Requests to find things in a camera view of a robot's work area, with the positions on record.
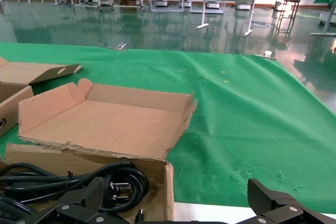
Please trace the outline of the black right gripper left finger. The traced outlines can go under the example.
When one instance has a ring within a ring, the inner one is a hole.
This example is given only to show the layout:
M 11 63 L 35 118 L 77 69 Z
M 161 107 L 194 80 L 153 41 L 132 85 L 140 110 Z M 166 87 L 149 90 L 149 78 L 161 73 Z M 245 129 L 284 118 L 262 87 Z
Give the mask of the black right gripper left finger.
M 99 212 L 103 200 L 103 179 L 94 178 L 82 189 L 66 192 L 54 205 L 23 217 L 16 223 L 123 223 Z

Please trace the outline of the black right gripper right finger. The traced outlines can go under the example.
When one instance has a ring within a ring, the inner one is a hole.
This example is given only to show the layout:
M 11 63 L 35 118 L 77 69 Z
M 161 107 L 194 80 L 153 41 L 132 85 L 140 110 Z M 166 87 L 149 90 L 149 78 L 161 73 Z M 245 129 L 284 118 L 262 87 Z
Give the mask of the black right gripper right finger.
M 268 189 L 255 178 L 248 180 L 247 199 L 256 215 L 244 223 L 335 223 L 335 219 L 305 207 L 288 193 Z

